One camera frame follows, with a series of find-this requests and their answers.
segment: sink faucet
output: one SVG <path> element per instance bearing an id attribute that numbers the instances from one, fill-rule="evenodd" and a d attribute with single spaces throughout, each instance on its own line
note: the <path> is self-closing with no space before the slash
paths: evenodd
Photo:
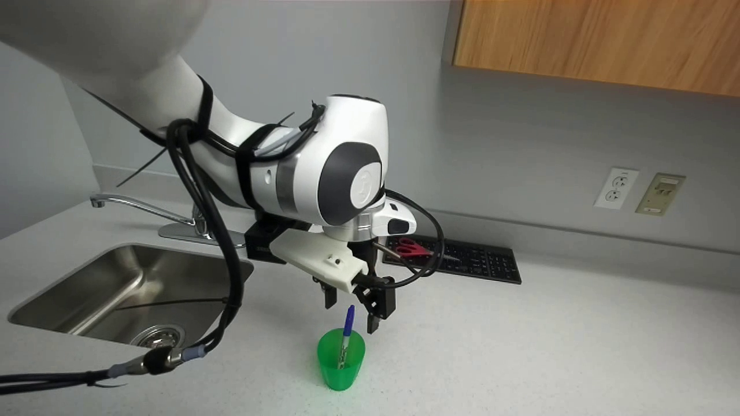
<path id="1" fill-rule="evenodd" d="M 118 207 L 130 207 L 157 217 L 164 217 L 170 223 L 175 224 L 166 224 L 163 226 L 157 234 L 160 238 L 171 238 L 171 241 L 189 241 L 189 242 L 205 242 L 205 245 L 218 245 L 215 238 L 208 231 L 208 224 L 204 219 L 204 215 L 196 211 L 196 207 L 193 207 L 193 217 L 182 217 L 178 213 L 164 211 L 160 207 L 133 200 L 133 197 L 123 197 L 123 195 L 93 195 L 91 197 L 91 207 L 93 209 L 105 209 L 107 204 L 118 204 Z M 245 247 L 245 238 L 237 231 L 230 231 L 234 247 Z"/>

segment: wooden cabinet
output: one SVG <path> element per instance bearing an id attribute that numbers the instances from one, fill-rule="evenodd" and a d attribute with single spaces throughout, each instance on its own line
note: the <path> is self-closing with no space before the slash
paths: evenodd
<path id="1" fill-rule="evenodd" d="M 456 66 L 740 98 L 740 0 L 466 0 Z"/>

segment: electrical outlet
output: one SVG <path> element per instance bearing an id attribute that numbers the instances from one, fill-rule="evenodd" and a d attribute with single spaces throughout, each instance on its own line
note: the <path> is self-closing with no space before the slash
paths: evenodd
<path id="1" fill-rule="evenodd" d="M 658 174 L 643 195 L 639 213 L 663 215 L 683 183 L 684 183 L 684 175 Z"/>
<path id="2" fill-rule="evenodd" d="M 596 209 L 623 211 L 639 175 L 640 171 L 633 168 L 611 168 L 596 200 Z"/>

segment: sink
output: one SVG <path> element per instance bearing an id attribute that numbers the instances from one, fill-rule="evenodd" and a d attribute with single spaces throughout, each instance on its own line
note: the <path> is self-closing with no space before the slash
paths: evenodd
<path id="1" fill-rule="evenodd" d="M 188 348 L 230 296 L 218 257 L 126 245 L 93 260 L 9 314 L 11 324 L 138 348 Z"/>

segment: green plastic cup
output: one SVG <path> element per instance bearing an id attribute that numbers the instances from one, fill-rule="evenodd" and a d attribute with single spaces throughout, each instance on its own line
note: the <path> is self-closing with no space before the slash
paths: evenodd
<path id="1" fill-rule="evenodd" d="M 348 391 L 362 372 L 365 359 L 365 339 L 352 330 L 342 360 L 342 330 L 328 330 L 318 348 L 320 371 L 331 391 Z"/>

